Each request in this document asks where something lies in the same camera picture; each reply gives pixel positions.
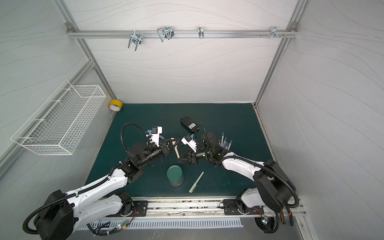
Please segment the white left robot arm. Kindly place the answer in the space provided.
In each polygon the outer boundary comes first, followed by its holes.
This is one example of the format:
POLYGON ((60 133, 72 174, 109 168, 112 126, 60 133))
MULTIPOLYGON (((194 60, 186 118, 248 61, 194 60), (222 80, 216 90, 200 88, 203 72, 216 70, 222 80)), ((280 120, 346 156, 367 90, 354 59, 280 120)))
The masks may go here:
POLYGON ((38 235, 43 240, 65 240, 79 227, 99 218, 130 213, 130 196, 125 192, 113 192, 137 180, 147 164, 167 157, 180 140, 162 137, 162 127, 141 128, 147 141, 135 143, 129 148, 124 142, 124 131, 128 126, 140 128, 132 122, 125 123, 121 128, 120 141, 127 153, 125 160, 106 176, 88 185, 66 193, 61 190, 51 193, 44 205, 24 220, 22 229, 25 233, 38 235))

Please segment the light green pen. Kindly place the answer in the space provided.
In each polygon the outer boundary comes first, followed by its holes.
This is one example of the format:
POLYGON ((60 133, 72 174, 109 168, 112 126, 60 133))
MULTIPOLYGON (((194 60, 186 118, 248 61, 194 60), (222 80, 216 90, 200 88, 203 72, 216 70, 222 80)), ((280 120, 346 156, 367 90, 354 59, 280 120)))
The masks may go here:
POLYGON ((194 190, 196 189, 199 181, 201 180, 202 176, 204 175, 205 172, 201 172, 201 174, 199 175, 199 177, 196 179, 196 181, 193 183, 193 185, 191 186, 191 188, 189 189, 189 193, 193 193, 194 190))

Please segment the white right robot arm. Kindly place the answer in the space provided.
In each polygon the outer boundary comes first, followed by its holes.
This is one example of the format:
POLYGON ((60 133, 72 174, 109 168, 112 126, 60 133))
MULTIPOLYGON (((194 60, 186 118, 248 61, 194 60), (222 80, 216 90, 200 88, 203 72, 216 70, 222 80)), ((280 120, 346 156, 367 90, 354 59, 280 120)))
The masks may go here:
POLYGON ((215 168, 238 173, 256 184, 254 189, 244 190, 238 196, 239 209, 243 211, 263 202, 270 210, 280 213, 285 207, 299 206, 296 187, 276 162, 257 162, 235 154, 202 124, 191 122, 185 127, 191 134, 182 138, 182 144, 190 149, 178 157, 178 162, 196 166, 205 160, 215 168))

